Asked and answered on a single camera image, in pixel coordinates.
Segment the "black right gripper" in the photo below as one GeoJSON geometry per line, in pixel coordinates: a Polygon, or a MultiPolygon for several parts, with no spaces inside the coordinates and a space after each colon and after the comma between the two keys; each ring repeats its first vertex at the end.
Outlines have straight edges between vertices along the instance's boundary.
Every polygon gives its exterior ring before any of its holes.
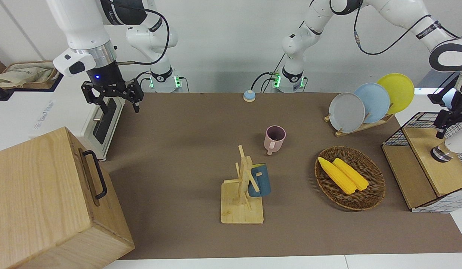
{"type": "Polygon", "coordinates": [[[103,114],[107,114],[109,109],[104,101],[104,95],[95,96],[92,89],[99,93],[121,93],[121,97],[132,103],[136,114],[140,111],[140,102],[144,98],[144,92],[137,81],[137,78],[125,81],[122,78],[118,63],[112,62],[100,68],[94,68],[86,72],[91,82],[84,82],[81,90],[86,101],[89,104],[95,104],[100,107],[103,114]]]}

